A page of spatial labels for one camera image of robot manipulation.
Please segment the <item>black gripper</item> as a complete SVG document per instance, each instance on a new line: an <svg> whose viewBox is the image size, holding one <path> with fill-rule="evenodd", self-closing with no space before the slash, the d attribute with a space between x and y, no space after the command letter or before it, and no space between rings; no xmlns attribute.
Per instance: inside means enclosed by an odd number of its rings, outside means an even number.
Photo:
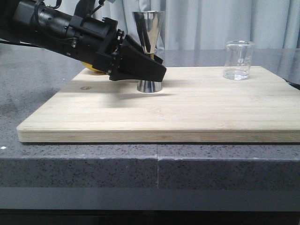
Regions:
<svg viewBox="0 0 300 225"><path fill-rule="evenodd" d="M70 29L75 34L71 47L75 49L77 59L109 74L111 81L161 82L166 73L163 60L157 55L149 58L129 35L118 47L124 32L117 29L117 25L116 20L108 17L99 21L91 17L73 16Z"/></svg>

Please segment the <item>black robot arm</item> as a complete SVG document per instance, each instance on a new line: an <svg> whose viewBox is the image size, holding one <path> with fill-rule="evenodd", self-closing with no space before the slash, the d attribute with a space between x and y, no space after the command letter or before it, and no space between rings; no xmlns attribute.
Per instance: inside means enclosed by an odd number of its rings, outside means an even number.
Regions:
<svg viewBox="0 0 300 225"><path fill-rule="evenodd" d="M161 82L166 68L150 58L111 18L92 18L95 2L81 0L73 15L59 11L61 1L47 6L41 0L3 0L0 37L8 44L28 43L90 64L110 80Z"/></svg>

